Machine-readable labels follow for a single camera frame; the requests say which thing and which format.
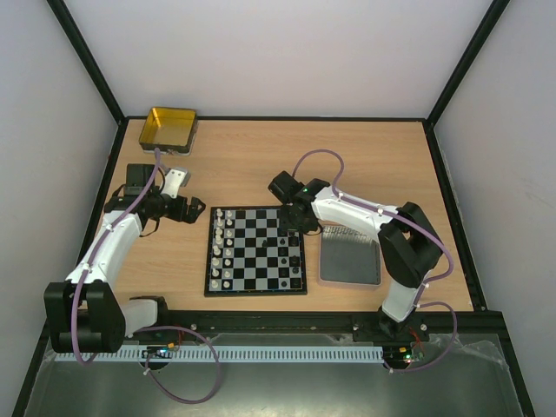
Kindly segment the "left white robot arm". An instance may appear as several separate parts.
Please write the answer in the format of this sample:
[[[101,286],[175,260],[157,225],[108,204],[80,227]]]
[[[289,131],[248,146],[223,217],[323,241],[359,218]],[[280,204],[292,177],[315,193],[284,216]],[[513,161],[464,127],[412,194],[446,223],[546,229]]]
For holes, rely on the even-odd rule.
[[[105,203],[101,226],[82,260],[64,281],[45,289],[55,352],[114,353],[125,337],[164,316],[163,297],[139,296],[120,304],[114,286],[135,241],[146,235],[148,222],[166,218],[192,224],[204,211],[200,199],[179,193],[189,178],[186,169],[165,169],[160,163],[128,165],[125,182]]]

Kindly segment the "pink tin with chess pieces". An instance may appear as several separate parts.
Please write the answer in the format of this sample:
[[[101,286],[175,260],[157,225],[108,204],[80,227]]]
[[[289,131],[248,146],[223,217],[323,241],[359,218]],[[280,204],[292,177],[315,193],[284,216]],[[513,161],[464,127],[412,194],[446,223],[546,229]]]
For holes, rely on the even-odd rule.
[[[325,225],[320,240],[319,280],[344,288],[379,287],[379,244],[351,228]]]

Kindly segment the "black and silver chessboard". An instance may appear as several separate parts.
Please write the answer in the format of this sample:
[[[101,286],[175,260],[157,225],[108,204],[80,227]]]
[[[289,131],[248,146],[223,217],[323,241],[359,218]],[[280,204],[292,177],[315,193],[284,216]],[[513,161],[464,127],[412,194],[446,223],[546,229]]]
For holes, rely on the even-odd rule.
[[[306,295],[303,235],[280,229],[278,206],[210,210],[204,295]]]

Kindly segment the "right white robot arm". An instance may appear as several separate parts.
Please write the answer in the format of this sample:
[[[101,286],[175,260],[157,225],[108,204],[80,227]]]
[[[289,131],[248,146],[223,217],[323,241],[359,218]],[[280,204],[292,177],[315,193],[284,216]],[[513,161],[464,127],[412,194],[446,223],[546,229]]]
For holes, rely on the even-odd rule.
[[[395,341],[409,329],[408,318],[425,289],[425,280],[442,255],[442,242],[421,208],[411,202],[400,208],[365,201],[321,179],[297,181],[279,173],[268,190],[281,203],[279,227],[312,232],[322,222],[355,230],[379,245],[391,277],[387,297],[378,311],[381,334]]]

